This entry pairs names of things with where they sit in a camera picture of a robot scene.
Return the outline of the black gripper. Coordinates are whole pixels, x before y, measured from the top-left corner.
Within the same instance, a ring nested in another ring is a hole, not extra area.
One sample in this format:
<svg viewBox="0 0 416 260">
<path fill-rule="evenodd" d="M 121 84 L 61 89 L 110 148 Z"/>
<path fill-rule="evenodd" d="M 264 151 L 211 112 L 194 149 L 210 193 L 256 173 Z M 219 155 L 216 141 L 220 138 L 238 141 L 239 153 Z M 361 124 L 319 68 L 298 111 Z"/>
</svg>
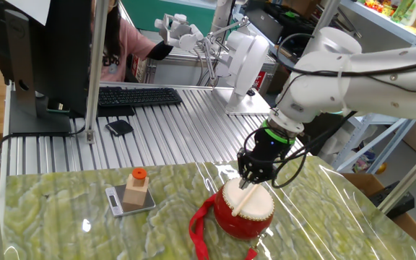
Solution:
<svg viewBox="0 0 416 260">
<path fill-rule="evenodd" d="M 276 162 L 281 154 L 287 154 L 294 139 L 286 133 L 277 132 L 269 127 L 261 127 L 254 134 L 255 146 L 252 152 L 239 151 L 238 173 L 241 177 L 239 188 L 246 189 L 251 183 L 262 183 L 277 177 Z"/>
</svg>

